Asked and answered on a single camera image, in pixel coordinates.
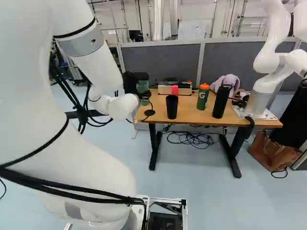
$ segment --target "light blue floor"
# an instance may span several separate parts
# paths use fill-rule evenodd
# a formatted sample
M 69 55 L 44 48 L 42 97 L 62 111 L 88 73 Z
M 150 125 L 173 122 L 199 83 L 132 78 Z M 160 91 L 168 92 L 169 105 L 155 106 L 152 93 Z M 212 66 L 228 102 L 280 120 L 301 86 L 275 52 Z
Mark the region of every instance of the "light blue floor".
M 84 88 L 74 90 L 83 98 Z M 61 90 L 55 86 L 53 92 L 61 107 L 70 111 L 72 106 Z M 272 108 L 276 115 L 282 114 L 290 99 L 289 95 L 277 98 Z M 156 171 L 151 172 L 149 132 L 139 131 L 136 139 L 131 139 L 133 135 L 129 123 L 112 122 L 103 128 L 89 126 L 84 138 L 130 167 L 140 194 L 187 199 L 190 230 L 306 228 L 307 172 L 290 170 L 287 178 L 274 179 L 247 153 L 249 144 L 245 143 L 237 157 L 243 177 L 235 179 L 218 143 L 198 150 L 169 144 L 165 138 Z M 49 214 L 35 191 L 6 184 L 8 192 L 0 201 L 1 230 L 64 228 L 66 222 Z

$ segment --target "wooden table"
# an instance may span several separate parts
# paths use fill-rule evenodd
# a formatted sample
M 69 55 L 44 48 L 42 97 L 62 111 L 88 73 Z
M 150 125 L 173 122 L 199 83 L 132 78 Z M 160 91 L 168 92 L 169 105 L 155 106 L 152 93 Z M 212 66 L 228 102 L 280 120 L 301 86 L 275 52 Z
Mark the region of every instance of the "wooden table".
M 188 125 L 206 125 L 206 126 L 222 126 L 222 127 L 239 127 L 234 141 L 229 146 L 224 135 L 219 135 L 220 143 L 228 156 L 231 169 L 234 177 L 241 178 L 241 172 L 236 162 L 236 155 L 242 147 L 245 139 L 247 139 L 254 126 L 261 128 L 280 128 L 283 124 L 278 120 L 260 120 L 255 119 L 254 124 L 251 124 L 246 119 L 239 118 L 234 112 L 231 104 L 231 100 L 228 100 L 224 115 L 221 119 L 212 117 L 212 111 L 215 103 L 215 93 L 210 92 L 207 102 L 207 107 L 204 111 L 196 108 L 198 92 L 195 91 L 191 96 L 179 96 L 177 118 L 170 120 L 167 118 L 166 112 L 166 95 L 158 95 L 158 90 L 151 89 L 152 96 L 150 101 L 153 104 L 155 114 L 148 117 L 144 114 L 146 110 L 151 109 L 150 105 L 141 106 L 135 116 L 135 119 L 144 123 L 149 123 L 151 144 L 152 144 L 152 156 L 149 164 L 150 170 L 155 170 L 155 165 L 158 156 L 158 149 L 161 142 L 162 132 L 156 132 L 155 124 L 188 124 Z

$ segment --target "purple plush toy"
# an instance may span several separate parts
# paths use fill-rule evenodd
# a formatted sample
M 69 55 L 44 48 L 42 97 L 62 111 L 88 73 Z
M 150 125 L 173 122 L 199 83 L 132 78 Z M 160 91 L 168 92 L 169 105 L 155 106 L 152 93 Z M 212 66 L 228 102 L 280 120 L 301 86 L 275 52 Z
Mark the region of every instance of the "purple plush toy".
M 236 75 L 227 74 L 226 76 L 221 76 L 218 80 L 213 82 L 210 85 L 210 89 L 217 92 L 221 85 L 226 85 L 226 84 L 233 86 L 229 93 L 229 97 L 232 97 L 234 94 L 234 91 L 238 90 L 240 87 L 240 79 Z

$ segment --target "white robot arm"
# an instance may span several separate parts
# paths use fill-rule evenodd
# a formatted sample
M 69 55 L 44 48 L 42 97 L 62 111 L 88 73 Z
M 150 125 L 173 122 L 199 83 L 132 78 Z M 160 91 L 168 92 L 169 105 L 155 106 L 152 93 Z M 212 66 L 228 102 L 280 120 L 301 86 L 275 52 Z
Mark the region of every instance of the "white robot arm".
M 288 0 L 296 2 L 294 8 L 294 35 L 307 41 L 307 0 Z M 275 53 L 289 33 L 291 14 L 283 6 L 281 0 L 261 0 L 264 10 L 269 16 L 269 34 L 267 41 L 254 61 L 254 69 L 259 73 L 268 73 L 256 81 L 245 112 L 259 117 L 263 114 L 268 101 L 277 85 L 289 77 L 294 71 L 305 77 L 307 72 L 307 53 L 301 49 L 291 53 Z
M 92 82 L 89 99 L 97 111 L 124 119 L 138 106 L 133 94 L 109 97 L 121 89 L 120 71 L 85 0 L 53 0 L 54 38 Z
M 48 80 L 50 44 L 56 35 L 62 49 L 94 84 L 95 92 L 91 95 L 101 95 L 105 100 L 102 112 L 122 118 L 137 106 L 138 100 L 133 95 L 116 99 L 104 96 L 121 87 L 122 79 L 95 21 L 91 23 L 93 18 L 85 0 L 0 3 L 0 176 L 9 170 L 135 197 L 136 183 L 131 171 L 87 142 L 68 123 L 54 100 Z M 29 153 L 31 157 L 22 159 Z M 16 159 L 21 160 L 6 166 Z M 51 212 L 87 227 L 119 230 L 130 215 L 131 206 L 126 204 L 91 203 L 45 193 L 41 196 Z

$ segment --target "table frame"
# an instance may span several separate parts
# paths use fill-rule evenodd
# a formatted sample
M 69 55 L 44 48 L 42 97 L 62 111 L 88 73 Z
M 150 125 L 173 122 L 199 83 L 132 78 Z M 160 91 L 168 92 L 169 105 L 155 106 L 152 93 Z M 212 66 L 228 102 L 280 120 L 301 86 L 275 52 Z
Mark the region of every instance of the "table frame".
M 149 126 L 150 140 L 151 140 L 151 145 L 152 145 L 152 150 L 153 150 L 151 158 L 150 158 L 149 170 L 154 171 L 156 164 L 157 164 L 159 146 L 160 146 L 161 138 L 162 138 L 162 131 L 158 131 L 158 132 L 156 131 L 155 123 L 148 123 L 148 126 Z M 219 135 L 220 144 L 224 150 L 224 153 L 227 156 L 229 165 L 231 167 L 232 173 L 235 178 L 242 177 L 239 165 L 236 161 L 236 156 L 239 153 L 244 141 L 248 139 L 249 136 L 251 135 L 252 128 L 253 126 L 252 127 L 251 126 L 239 127 L 231 146 L 226 140 L 226 136 L 222 134 Z

